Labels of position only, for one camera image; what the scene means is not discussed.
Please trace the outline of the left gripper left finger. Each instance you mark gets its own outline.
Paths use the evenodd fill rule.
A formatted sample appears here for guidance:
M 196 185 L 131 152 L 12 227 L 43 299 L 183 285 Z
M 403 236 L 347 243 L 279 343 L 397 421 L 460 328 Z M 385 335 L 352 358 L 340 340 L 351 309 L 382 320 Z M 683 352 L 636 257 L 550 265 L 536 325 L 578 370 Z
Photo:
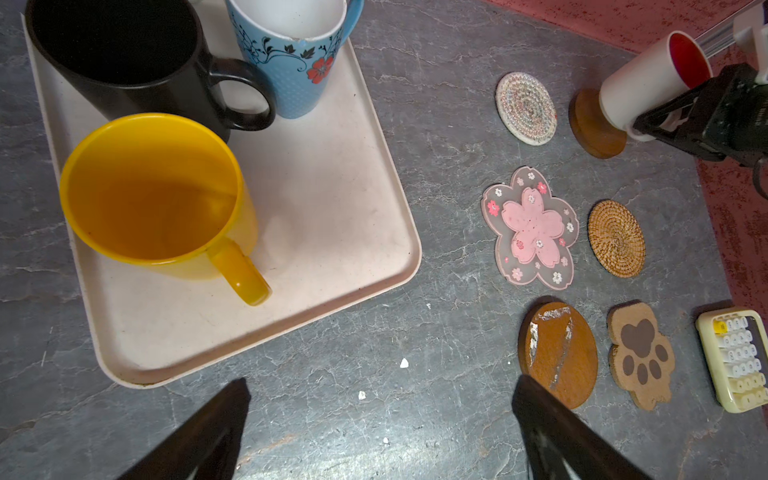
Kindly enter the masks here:
M 231 381 L 122 479 L 231 479 L 239 458 L 251 395 Z

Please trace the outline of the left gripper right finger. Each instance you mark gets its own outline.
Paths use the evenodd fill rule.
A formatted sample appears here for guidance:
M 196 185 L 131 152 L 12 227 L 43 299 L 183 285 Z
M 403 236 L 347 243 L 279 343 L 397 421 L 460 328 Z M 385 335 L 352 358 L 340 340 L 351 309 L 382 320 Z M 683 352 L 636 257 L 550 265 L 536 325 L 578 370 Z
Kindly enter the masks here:
M 646 479 L 648 475 L 523 374 L 512 397 L 533 479 Z

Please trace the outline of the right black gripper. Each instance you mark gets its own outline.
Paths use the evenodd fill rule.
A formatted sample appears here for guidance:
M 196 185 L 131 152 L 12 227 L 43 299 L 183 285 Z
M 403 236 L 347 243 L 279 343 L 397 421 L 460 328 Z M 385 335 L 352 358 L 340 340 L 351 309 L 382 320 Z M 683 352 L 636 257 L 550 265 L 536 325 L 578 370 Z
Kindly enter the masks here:
M 725 67 L 703 89 L 693 89 L 640 115 L 632 132 L 717 162 L 744 167 L 767 164 L 767 86 L 746 63 Z

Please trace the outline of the dark brown round coaster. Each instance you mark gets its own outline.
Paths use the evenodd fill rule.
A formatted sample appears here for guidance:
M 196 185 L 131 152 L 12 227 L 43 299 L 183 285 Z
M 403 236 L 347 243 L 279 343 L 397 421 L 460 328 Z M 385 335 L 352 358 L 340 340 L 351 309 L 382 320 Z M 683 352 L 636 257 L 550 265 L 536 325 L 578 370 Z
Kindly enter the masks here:
M 595 158 L 615 157 L 626 147 L 627 133 L 605 118 L 596 89 L 582 89 L 575 94 L 569 104 L 569 123 L 578 143 Z

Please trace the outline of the white mug red inside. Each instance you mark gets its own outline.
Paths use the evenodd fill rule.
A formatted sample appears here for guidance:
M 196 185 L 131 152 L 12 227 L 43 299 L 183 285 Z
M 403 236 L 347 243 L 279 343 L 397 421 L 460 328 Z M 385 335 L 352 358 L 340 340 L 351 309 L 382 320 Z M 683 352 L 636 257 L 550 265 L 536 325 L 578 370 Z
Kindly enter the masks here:
M 613 127 L 637 141 L 652 141 L 653 136 L 634 128 L 635 120 L 712 75 L 709 60 L 696 41 L 674 31 L 608 77 L 600 87 L 599 104 Z

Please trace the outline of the brown wooden round coaster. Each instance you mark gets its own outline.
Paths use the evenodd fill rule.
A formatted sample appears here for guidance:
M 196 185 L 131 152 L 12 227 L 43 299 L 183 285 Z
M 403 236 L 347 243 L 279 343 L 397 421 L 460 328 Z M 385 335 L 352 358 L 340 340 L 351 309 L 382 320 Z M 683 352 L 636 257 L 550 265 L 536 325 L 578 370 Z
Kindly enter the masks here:
M 560 301 L 539 303 L 526 315 L 518 339 L 521 370 L 575 409 L 597 381 L 594 335 L 582 314 Z

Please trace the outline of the tan woven round coaster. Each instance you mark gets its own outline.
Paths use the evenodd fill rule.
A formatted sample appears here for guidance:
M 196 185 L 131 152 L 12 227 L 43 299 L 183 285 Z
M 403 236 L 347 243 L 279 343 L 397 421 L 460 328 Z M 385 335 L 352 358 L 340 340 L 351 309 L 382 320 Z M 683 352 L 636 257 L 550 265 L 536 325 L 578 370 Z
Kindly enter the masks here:
M 597 260 L 612 275 L 632 278 L 642 271 L 645 239 L 637 219 L 624 205 L 614 200 L 596 203 L 588 219 L 588 238 Z

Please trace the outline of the brown paw coaster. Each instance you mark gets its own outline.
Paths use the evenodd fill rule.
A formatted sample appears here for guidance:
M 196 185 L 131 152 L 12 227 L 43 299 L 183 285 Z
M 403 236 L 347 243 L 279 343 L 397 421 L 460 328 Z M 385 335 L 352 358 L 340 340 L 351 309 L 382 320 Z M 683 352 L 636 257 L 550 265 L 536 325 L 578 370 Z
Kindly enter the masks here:
M 675 354 L 651 307 L 640 301 L 617 305 L 608 313 L 607 328 L 612 342 L 609 365 L 616 384 L 643 410 L 669 402 Z

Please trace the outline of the white woven round coaster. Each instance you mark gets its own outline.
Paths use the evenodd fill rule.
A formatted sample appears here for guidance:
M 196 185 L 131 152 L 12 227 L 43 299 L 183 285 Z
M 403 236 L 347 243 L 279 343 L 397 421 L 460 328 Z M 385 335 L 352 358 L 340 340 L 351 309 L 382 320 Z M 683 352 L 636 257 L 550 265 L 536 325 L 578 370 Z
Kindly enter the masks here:
M 496 86 L 495 102 L 502 123 L 520 141 L 541 146 L 554 137 L 554 103 L 544 85 L 532 75 L 505 74 Z

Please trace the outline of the pink flower coaster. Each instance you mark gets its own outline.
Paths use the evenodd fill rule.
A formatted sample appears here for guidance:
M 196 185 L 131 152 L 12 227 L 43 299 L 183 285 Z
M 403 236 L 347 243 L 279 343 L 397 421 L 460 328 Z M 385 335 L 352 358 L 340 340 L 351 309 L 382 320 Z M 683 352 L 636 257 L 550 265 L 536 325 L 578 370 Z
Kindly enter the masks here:
M 578 240 L 578 216 L 552 194 L 541 172 L 518 168 L 509 182 L 484 191 L 481 210 L 496 235 L 497 267 L 510 283 L 523 286 L 539 280 L 556 291 L 573 283 L 570 248 Z

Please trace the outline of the yellow mug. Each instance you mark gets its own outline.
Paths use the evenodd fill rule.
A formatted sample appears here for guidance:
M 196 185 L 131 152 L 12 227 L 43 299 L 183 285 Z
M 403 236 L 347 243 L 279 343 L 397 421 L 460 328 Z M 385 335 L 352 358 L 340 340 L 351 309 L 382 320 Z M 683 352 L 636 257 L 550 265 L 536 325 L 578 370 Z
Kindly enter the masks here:
M 69 155 L 59 194 L 93 250 L 161 274 L 223 277 L 248 305 L 271 287 L 250 258 L 258 220 L 241 167 L 212 130 L 147 113 L 111 121 Z

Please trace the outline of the beige serving tray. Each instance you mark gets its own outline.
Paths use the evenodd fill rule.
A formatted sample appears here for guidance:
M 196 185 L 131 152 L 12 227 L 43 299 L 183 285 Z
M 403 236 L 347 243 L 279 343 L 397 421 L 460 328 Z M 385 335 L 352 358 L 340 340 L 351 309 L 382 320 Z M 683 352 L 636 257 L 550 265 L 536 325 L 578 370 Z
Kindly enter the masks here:
M 226 3 L 191 4 L 211 54 L 251 64 Z M 23 20 L 59 187 L 74 149 L 119 118 L 106 118 L 46 60 L 25 11 Z M 218 86 L 233 110 L 267 107 L 243 83 Z M 223 277 L 186 280 L 106 257 L 66 219 L 96 357 L 118 384 L 172 382 L 402 285 L 419 268 L 414 220 L 348 39 L 313 110 L 296 119 L 276 113 L 268 128 L 232 130 L 223 141 L 257 215 L 250 258 L 272 290 L 259 305 L 246 304 Z

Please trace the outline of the light blue floral mug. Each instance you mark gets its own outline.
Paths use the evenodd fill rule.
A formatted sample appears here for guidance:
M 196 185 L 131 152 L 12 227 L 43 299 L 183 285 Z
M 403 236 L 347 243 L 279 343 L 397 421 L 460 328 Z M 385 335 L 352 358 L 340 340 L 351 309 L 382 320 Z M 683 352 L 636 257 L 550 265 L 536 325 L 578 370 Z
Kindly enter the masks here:
M 232 0 L 226 7 L 243 58 L 273 85 L 277 114 L 296 119 L 319 102 L 364 1 Z

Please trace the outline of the cream calculator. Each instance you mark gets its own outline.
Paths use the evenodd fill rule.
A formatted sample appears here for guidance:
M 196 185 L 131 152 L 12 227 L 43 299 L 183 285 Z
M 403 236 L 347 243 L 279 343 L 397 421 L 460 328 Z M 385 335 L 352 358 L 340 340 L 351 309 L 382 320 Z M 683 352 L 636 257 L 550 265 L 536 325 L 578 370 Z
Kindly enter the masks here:
M 767 334 L 761 316 L 738 307 L 704 312 L 696 320 L 716 398 L 725 411 L 767 404 Z

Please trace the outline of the black mug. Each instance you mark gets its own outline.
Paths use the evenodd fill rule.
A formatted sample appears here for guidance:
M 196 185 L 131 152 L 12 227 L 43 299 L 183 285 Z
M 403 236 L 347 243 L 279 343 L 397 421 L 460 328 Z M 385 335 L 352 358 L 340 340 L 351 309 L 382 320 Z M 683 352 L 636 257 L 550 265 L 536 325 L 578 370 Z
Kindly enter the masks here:
M 213 56 L 188 1 L 35 0 L 26 5 L 25 24 L 37 50 L 110 120 L 173 114 L 223 140 L 232 130 L 260 131 L 275 120 L 271 82 L 243 60 Z M 223 81 L 255 89 L 266 109 L 229 108 Z

